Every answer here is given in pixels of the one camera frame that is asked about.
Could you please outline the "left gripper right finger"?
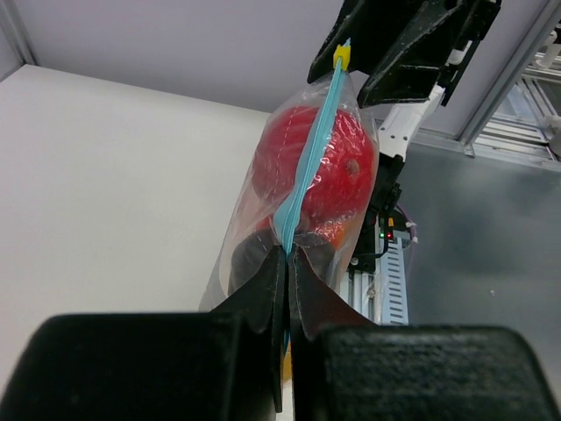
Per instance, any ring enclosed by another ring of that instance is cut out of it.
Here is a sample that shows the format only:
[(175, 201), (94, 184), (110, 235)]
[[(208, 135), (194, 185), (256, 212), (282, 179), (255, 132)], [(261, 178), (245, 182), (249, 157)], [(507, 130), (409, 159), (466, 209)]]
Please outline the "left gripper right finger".
[(298, 420), (557, 420), (539, 361), (497, 326), (376, 325), (288, 259)]

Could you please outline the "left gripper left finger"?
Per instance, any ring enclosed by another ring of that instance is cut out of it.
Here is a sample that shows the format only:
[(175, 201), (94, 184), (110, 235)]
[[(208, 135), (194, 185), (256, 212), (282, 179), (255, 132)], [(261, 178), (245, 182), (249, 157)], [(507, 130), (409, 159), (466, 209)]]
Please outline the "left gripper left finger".
[(273, 420), (286, 255), (209, 312), (65, 314), (31, 336), (4, 420)]

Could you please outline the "dark fake food piece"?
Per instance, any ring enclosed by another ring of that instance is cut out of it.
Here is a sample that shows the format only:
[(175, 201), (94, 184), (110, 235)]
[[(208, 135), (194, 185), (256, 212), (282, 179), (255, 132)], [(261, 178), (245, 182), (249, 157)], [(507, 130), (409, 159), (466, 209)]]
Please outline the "dark fake food piece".
[[(315, 232), (297, 232), (295, 244), (306, 253), (316, 275), (331, 288), (337, 288), (338, 266), (335, 248), (327, 238)], [(231, 256), (228, 294), (234, 293), (259, 270), (268, 252), (278, 245), (271, 228), (261, 228), (244, 239)]]

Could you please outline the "orange fake food piece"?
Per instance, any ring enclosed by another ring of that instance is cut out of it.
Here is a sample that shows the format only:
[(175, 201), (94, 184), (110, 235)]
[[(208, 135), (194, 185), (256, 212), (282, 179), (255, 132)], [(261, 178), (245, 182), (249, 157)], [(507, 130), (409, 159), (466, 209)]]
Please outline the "orange fake food piece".
[(330, 221), (321, 228), (322, 235), (335, 249), (341, 249), (356, 224), (352, 220)]

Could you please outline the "red fake tomato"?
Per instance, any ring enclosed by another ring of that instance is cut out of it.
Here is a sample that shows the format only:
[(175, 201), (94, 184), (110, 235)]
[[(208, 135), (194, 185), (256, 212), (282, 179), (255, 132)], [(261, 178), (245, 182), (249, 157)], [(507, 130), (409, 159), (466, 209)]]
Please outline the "red fake tomato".
[[(262, 133), (252, 163), (252, 186), (259, 198), (282, 203), (295, 174), (317, 107), (294, 106), (273, 117)], [(338, 110), (330, 142), (302, 203), (312, 225), (366, 209), (378, 153), (373, 138), (351, 113)]]

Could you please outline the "clear zip top bag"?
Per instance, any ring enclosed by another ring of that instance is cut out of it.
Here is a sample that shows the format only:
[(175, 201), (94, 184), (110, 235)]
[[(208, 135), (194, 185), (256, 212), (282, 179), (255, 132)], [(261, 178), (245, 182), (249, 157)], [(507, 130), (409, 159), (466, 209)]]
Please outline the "clear zip top bag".
[[(271, 228), (273, 230), (278, 245), (274, 246), (271, 250), (281, 248), (284, 254), (301, 251), (311, 268), (313, 278), (333, 292), (338, 292), (340, 290), (341, 282), (359, 239), (359, 233), (367, 213), (368, 205), (366, 209), (359, 214), (312, 225), (303, 216), (302, 203), (307, 189), (312, 183), (316, 171), (319, 169), (323, 152), (330, 142), (331, 132), (338, 110), (351, 113), (373, 138), (375, 149), (378, 153), (375, 172), (376, 179), (380, 157), (376, 125), (374, 121), (359, 108), (350, 77), (350, 71), (348, 69), (350, 53), (350, 43), (345, 42), (338, 46), (333, 55), (333, 67), (329, 70), (328, 74), (308, 84), (294, 94), (266, 121), (263, 131), (273, 117), (279, 115), (289, 107), (302, 105), (317, 107), (319, 109), (298, 162), (295, 174), (295, 185), (282, 203), (269, 203), (259, 198), (254, 191), (252, 186), (253, 154), (251, 165), (247, 170), (244, 184), (231, 215), (224, 242), (211, 272), (207, 287), (203, 293), (200, 302), (200, 310), (213, 310), (229, 296), (238, 291), (236, 290), (230, 295), (228, 294), (231, 256), (238, 244), (261, 228)], [(330, 221), (347, 220), (352, 220), (356, 225), (345, 241), (344, 246), (341, 249), (335, 250), (335, 262), (338, 266), (338, 283), (337, 288), (333, 289), (316, 275), (306, 253), (300, 246), (295, 244), (294, 238), (297, 232), (315, 232), (322, 234), (321, 228), (326, 223)]]

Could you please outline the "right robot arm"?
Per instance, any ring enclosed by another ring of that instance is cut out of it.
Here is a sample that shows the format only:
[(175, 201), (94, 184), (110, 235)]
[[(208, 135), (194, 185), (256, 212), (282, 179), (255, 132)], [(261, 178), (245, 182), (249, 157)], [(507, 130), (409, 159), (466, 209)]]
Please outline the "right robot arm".
[(445, 106), (501, 9), (499, 1), (345, 1), (311, 62), (308, 82), (328, 74), (350, 43), (349, 71), (367, 76), (361, 109), (388, 104), (378, 130), (380, 164), (369, 207), (392, 210), (406, 152), (424, 120)]

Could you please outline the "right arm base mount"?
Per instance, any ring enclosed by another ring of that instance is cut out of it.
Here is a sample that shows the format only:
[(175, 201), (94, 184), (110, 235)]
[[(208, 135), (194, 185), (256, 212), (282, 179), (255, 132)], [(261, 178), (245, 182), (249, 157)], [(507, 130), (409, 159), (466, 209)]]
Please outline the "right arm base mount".
[(405, 232), (408, 229), (407, 222), (408, 218), (398, 206), (392, 210), (383, 210), (377, 215), (369, 209), (348, 268), (373, 273), (377, 259), (384, 256), (389, 247), (396, 243), (395, 232)]

